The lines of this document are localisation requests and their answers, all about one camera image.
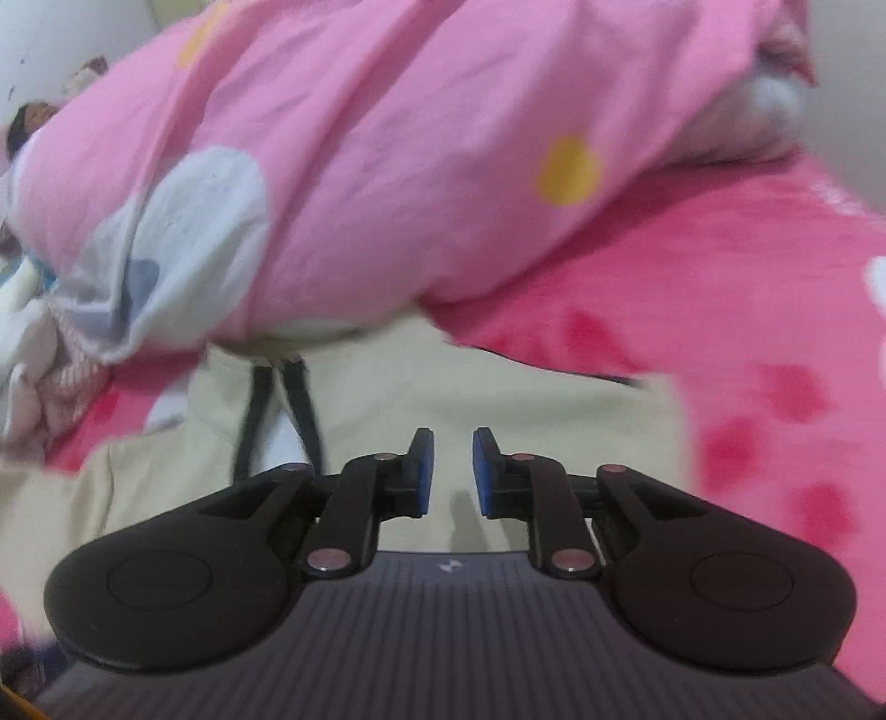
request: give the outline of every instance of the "small logo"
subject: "small logo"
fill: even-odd
[[[462,569],[462,563],[450,558],[446,562],[441,562],[437,567],[439,567],[444,573],[449,573],[451,575]]]

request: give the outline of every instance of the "pink blanket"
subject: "pink blanket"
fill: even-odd
[[[16,234],[119,362],[489,292],[654,163],[798,0],[218,0],[12,168]]]
[[[698,493],[817,544],[859,611],[839,667],[886,700],[886,223],[810,160],[643,177],[542,267],[439,308],[460,342],[667,373]]]

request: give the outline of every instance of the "beige cloth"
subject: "beige cloth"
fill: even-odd
[[[386,522],[385,549],[525,546],[522,524],[479,515],[470,462],[478,426],[491,427],[503,451],[549,455],[572,473],[619,462],[677,485],[688,477],[681,413],[660,378],[624,387],[534,369],[450,346],[420,317],[301,355],[332,472],[360,455],[405,452],[417,427],[435,432],[430,517]],[[73,479],[38,466],[0,466],[0,588],[31,637],[49,631],[43,584],[68,552],[229,483],[252,367],[210,348],[180,426],[112,442]]]
[[[604,463],[621,463],[686,487],[686,432],[664,378],[626,387],[539,370],[450,345],[419,316],[302,356],[331,472],[360,455],[405,452],[417,427],[434,431],[430,514],[386,522],[382,549],[526,547],[523,523],[480,515],[471,466],[477,427],[492,428],[502,452],[555,458],[569,473],[594,474]]]

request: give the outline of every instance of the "yellow polka dot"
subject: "yellow polka dot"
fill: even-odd
[[[197,55],[200,54],[204,45],[212,38],[213,31],[219,22],[222,21],[222,18],[228,14],[228,10],[230,10],[230,3],[215,3],[206,10],[203,22],[200,23],[200,26],[178,54],[178,61],[175,63],[175,66],[179,70],[184,70],[197,59]]]
[[[576,135],[559,137],[541,166],[538,191],[552,205],[584,202],[600,186],[603,170],[585,141]]]

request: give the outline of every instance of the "ribbed gray surface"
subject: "ribbed gray surface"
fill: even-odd
[[[81,665],[40,704],[52,720],[867,720],[874,713],[826,667],[764,679],[684,668],[636,642],[593,585],[547,578],[524,553],[379,554],[355,578],[313,585],[271,638],[231,661],[165,678]]]

